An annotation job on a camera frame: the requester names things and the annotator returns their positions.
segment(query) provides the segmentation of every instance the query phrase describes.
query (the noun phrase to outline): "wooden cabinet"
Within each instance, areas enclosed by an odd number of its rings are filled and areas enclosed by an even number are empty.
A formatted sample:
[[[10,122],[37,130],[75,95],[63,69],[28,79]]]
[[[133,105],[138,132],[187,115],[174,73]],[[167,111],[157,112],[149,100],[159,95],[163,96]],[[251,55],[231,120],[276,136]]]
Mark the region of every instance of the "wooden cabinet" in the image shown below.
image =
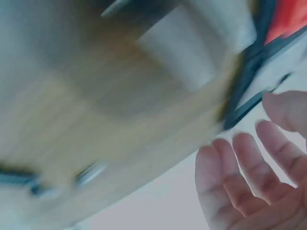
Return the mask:
[[[135,191],[220,130],[235,69],[190,93],[131,42],[137,28],[74,1],[0,3],[0,161],[29,167],[53,200],[0,189],[1,229],[61,229]],[[74,176],[107,169],[83,188]]]

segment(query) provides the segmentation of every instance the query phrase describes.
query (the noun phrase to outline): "hand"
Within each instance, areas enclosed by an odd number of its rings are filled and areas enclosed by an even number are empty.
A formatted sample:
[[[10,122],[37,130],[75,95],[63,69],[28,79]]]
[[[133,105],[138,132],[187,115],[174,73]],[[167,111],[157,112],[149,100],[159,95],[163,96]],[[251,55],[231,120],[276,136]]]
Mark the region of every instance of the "hand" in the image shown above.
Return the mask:
[[[307,155],[276,126],[307,138],[307,92],[265,94],[263,107],[272,122],[256,125],[258,137],[297,188],[280,182],[251,135],[236,135],[232,146],[216,139],[200,148],[195,172],[200,204],[211,230],[307,229]],[[259,197],[252,194],[237,161]]]

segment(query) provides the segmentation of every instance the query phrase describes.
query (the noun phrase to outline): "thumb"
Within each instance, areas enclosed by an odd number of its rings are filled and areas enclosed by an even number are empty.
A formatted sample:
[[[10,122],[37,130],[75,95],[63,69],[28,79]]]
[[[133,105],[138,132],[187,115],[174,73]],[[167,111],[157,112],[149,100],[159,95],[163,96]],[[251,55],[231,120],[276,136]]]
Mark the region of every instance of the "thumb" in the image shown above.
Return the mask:
[[[265,93],[262,104],[272,122],[307,138],[307,92]]]

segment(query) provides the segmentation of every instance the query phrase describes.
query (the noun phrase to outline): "wooden surface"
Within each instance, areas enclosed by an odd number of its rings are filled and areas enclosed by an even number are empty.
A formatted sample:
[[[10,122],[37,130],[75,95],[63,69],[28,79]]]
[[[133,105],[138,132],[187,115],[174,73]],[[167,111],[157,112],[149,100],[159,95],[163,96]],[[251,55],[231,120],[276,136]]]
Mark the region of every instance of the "wooden surface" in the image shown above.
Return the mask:
[[[234,69],[187,93],[130,42],[72,1],[0,5],[0,161],[41,173],[54,200],[0,189],[1,229],[61,229],[159,176],[214,137]],[[107,169],[82,189],[74,176]]]

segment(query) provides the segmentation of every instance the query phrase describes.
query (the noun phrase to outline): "red object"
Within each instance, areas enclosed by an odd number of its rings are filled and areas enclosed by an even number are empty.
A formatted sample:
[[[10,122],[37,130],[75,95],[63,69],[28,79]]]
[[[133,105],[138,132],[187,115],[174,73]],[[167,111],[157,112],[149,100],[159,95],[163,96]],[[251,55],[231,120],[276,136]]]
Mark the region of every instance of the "red object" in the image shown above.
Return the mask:
[[[279,0],[266,44],[279,36],[288,37],[307,25],[307,0]]]

